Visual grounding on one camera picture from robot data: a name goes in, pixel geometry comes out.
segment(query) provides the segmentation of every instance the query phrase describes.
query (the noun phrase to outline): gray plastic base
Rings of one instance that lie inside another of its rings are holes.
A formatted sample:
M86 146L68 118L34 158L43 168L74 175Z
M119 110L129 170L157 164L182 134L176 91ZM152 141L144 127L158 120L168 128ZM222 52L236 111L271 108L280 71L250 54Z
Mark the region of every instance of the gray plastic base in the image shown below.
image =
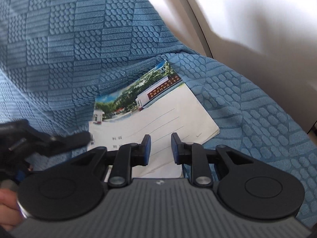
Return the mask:
M273 223L237 217L211 190L193 187L187 179L134 179L128 187L110 190L82 217L64 222L29 218L11 232L17 238L304 238L310 233L293 217Z

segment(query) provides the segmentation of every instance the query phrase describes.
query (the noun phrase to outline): white wall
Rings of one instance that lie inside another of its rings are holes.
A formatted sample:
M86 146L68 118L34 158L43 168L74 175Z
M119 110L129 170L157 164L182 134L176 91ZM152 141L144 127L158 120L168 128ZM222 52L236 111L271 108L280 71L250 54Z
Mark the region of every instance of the white wall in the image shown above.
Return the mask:
M317 121L317 0L188 0L213 57L308 131Z
M208 44L187 0L149 0L172 33L185 45L211 56Z

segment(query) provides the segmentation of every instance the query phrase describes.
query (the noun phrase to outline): tree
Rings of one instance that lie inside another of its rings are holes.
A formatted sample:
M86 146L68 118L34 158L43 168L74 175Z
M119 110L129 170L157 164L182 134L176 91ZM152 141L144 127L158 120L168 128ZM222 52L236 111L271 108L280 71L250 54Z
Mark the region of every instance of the tree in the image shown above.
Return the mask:
M95 109L101 109L105 113L102 118L109 119L109 118L112 118L112 113L114 111L114 103L113 102L108 102L108 103L96 102Z

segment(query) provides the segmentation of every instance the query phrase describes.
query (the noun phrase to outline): metal screw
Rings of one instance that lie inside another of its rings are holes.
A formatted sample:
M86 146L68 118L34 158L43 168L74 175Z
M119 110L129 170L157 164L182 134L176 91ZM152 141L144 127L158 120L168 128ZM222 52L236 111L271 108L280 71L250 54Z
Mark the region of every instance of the metal screw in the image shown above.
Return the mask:
M207 185L211 183L211 179L207 176L199 176L196 178L196 183L200 185Z
M120 185L120 184L124 184L126 180L121 177L121 176L114 176L114 177L111 177L109 182L113 185Z

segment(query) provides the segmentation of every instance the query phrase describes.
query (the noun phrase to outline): building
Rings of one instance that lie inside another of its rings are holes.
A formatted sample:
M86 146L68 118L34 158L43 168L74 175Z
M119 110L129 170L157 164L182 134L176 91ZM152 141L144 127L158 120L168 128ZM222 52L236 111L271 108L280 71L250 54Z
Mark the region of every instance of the building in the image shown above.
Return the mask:
M177 74L174 76L166 76L140 93L135 100L139 110L142 110L148 102L171 86L174 86L174 84L178 83L179 81L181 81L181 78Z
M94 109L94 116L93 116L93 122L102 123L102 116L105 113L101 109Z

